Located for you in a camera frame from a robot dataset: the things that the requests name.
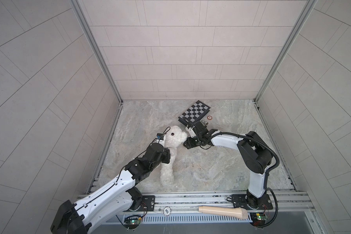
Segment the black mounting plate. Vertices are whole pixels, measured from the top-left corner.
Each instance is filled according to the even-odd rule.
[[[154,196],[143,196],[141,203],[145,204],[146,210],[147,211],[154,211]],[[138,211],[144,211],[142,206],[139,206],[139,208],[137,210],[126,210],[126,211],[130,211],[130,212],[138,212]]]
[[[246,200],[246,194],[233,194],[231,195],[231,199],[232,199],[234,208],[240,207],[246,210],[263,210],[265,205],[267,207],[267,210],[272,210],[273,209],[272,201],[270,200],[268,194],[265,194],[265,196],[266,198],[263,199],[264,203],[262,205],[262,208],[259,207],[258,209],[253,209],[248,206],[247,200]]]

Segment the marble floor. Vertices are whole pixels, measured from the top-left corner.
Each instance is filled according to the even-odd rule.
[[[251,100],[203,100],[211,107],[208,129],[218,129],[238,134],[255,131],[273,148],[268,134]],[[177,125],[178,116],[195,101],[126,101],[119,117],[112,142],[99,175],[102,186],[118,175],[119,170],[144,151],[157,133],[168,126]],[[229,191],[246,190],[249,170],[238,151],[213,146],[208,150],[200,147],[178,147],[173,165],[174,186],[163,187],[160,183],[160,166],[141,181],[137,188],[145,192],[169,191]],[[292,189],[287,173],[280,164],[269,178],[273,189]]]

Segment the stuffed animal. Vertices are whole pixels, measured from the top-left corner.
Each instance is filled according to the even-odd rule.
[[[183,132],[180,127],[172,126],[165,139],[165,148],[170,150],[170,163],[161,164],[160,181],[163,186],[169,186],[174,183],[173,163],[177,156],[177,147],[185,142],[187,133]]]

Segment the side wall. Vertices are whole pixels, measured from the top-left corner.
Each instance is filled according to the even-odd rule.
[[[319,0],[258,101],[329,234],[351,233],[351,0]]]
[[[68,0],[0,0],[0,233],[50,233],[117,106]]]
[[[125,100],[252,99],[306,1],[80,0]]]

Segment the plush toy body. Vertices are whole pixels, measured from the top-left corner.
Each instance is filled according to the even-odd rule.
[[[160,181],[163,186],[169,186],[174,182],[173,163],[177,156],[177,147],[187,139],[187,133],[180,127],[172,126],[165,139],[165,147],[170,150],[170,163],[161,165]]]

